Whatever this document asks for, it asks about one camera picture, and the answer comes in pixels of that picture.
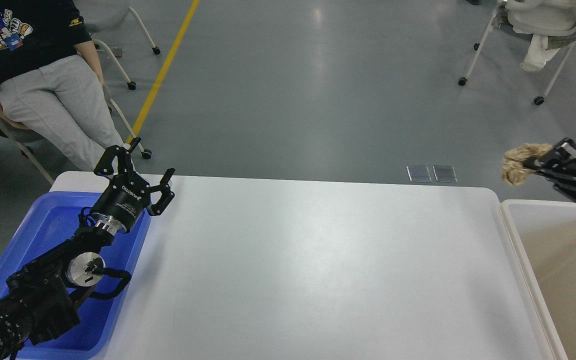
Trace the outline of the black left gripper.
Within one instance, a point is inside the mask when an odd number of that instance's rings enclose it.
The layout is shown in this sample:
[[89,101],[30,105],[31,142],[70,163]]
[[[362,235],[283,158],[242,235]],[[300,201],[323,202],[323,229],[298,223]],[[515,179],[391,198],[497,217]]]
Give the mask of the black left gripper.
[[[93,169],[94,175],[105,177],[110,183],[90,209],[90,215],[96,227],[105,228],[112,235],[129,233],[146,206],[150,216],[161,215],[176,196],[170,185],[175,168],[168,168],[155,186],[137,173],[131,154],[140,142],[140,137],[134,137],[128,148],[125,144],[108,146]],[[149,194],[154,193],[160,193],[160,197],[150,204]]]

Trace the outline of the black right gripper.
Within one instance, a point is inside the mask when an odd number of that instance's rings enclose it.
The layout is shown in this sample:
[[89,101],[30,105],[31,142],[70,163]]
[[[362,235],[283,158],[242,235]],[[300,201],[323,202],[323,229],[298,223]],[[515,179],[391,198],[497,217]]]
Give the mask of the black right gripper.
[[522,166],[553,183],[553,189],[576,203],[576,142],[558,141],[541,159],[528,158]]

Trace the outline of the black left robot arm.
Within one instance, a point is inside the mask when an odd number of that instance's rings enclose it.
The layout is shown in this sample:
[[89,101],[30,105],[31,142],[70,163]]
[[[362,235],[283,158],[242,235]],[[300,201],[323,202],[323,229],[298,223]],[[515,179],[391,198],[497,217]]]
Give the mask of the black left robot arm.
[[14,360],[25,341],[57,339],[81,322],[78,309],[87,299],[113,299],[131,281],[130,272],[105,264],[102,248],[117,233],[129,233],[144,211],[161,215],[175,196],[169,183],[174,168],[155,186],[135,171],[131,154],[140,141],[134,136],[129,146],[106,148],[94,174],[108,178],[109,186],[93,206],[82,208],[73,237],[7,278],[8,293],[0,298],[0,360]]

